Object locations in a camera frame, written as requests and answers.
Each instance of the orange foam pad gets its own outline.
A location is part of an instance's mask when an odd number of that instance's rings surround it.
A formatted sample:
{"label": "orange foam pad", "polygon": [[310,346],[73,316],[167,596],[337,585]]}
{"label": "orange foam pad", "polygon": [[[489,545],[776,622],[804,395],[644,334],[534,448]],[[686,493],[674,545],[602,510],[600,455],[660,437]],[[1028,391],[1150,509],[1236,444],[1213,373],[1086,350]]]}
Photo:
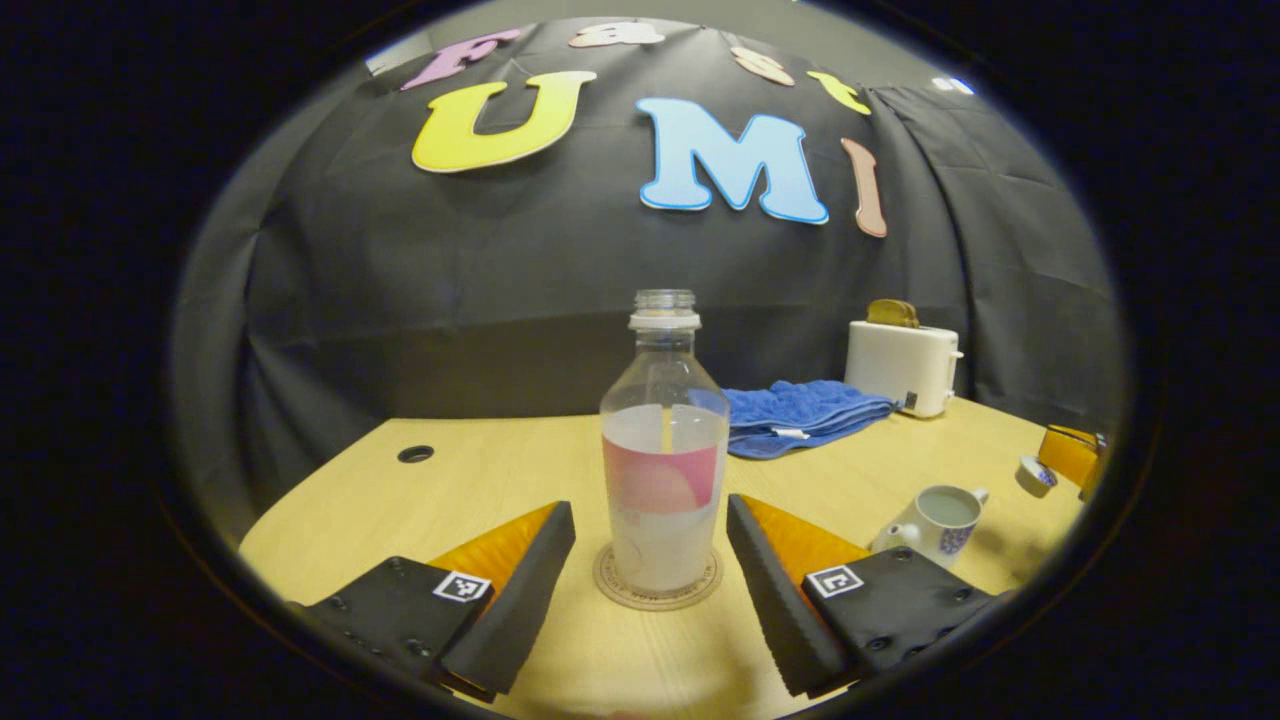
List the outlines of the orange foam pad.
{"label": "orange foam pad", "polygon": [[[782,570],[791,579],[799,592],[804,577],[809,573],[826,570],[836,565],[854,562],[870,556],[870,552],[845,538],[824,530],[808,520],[801,520],[795,515],[780,510],[768,502],[750,496],[741,496],[742,502],[755,516],[760,530],[764,532],[773,555],[777,556]],[[800,593],[804,601],[813,607],[809,597]]]}
{"label": "orange foam pad", "polygon": [[516,566],[529,552],[529,546],[532,544],[534,537],[547,523],[547,518],[550,516],[556,505],[556,502],[548,503],[498,525],[454,547],[428,565],[485,578],[493,583],[493,597],[497,598],[502,594],[502,588],[511,580]]}

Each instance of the cork coaster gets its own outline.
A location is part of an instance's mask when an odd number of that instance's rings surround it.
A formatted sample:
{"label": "cork coaster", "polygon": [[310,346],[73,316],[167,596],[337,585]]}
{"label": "cork coaster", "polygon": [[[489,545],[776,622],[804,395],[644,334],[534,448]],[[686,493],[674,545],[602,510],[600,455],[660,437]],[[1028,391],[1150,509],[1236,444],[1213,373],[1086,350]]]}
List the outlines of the cork coaster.
{"label": "cork coaster", "polygon": [[703,577],[698,582],[687,588],[657,596],[636,592],[622,583],[613,568],[613,543],[609,543],[600,548],[600,553],[595,556],[593,574],[595,575],[595,587],[618,605],[649,611],[680,610],[712,594],[724,574],[724,562],[713,547],[710,557],[707,559],[707,569],[703,570]]}

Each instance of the blue towel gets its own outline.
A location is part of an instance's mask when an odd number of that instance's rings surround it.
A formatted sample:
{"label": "blue towel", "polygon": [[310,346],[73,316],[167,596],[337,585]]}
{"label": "blue towel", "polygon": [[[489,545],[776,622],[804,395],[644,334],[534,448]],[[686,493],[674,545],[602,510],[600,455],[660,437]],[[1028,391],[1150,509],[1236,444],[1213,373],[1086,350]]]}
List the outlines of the blue towel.
{"label": "blue towel", "polygon": [[818,447],[887,418],[893,401],[837,380],[773,383],[769,389],[726,389],[728,451],[767,460],[794,447]]}

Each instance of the pink label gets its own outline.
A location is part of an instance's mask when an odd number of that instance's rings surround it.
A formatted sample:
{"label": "pink label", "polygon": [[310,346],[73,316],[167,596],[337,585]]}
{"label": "pink label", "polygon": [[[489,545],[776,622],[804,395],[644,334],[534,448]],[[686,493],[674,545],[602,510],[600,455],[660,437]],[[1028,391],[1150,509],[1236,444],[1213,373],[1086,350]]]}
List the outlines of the pink label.
{"label": "pink label", "polygon": [[636,452],[604,438],[604,477],[618,506],[641,512],[689,512],[712,501],[716,446],[692,452]]}

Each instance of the letter m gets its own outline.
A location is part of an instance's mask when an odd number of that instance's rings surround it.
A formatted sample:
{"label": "letter m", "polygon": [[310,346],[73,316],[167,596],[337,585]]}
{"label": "letter m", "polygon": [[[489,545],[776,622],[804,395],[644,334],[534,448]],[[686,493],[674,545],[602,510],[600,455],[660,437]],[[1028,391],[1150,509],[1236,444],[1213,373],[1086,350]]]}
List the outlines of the letter m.
{"label": "letter m", "polygon": [[814,193],[805,164],[800,126],[772,115],[754,115],[742,137],[733,140],[698,102],[645,97],[636,108],[653,118],[655,137],[655,178],[640,188],[645,205],[664,210],[708,208],[712,192],[698,182],[696,158],[735,210],[751,201],[763,168],[768,190],[760,196],[760,208],[765,213],[815,225],[827,222],[827,208]]}

